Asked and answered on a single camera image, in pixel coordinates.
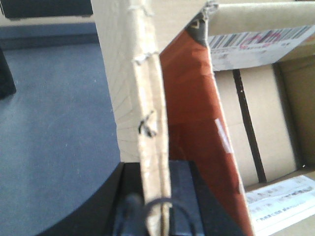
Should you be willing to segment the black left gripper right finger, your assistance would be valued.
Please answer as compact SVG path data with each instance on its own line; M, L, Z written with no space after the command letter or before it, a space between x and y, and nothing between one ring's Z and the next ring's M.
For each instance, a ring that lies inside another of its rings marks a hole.
M197 236L243 236L201 177L195 163L169 162L172 198L178 200L196 228Z

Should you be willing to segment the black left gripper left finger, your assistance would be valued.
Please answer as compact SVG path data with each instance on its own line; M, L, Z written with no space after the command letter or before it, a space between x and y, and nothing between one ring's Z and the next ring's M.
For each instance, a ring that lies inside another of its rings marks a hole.
M144 206L139 163L120 162L104 184L43 236L131 236Z

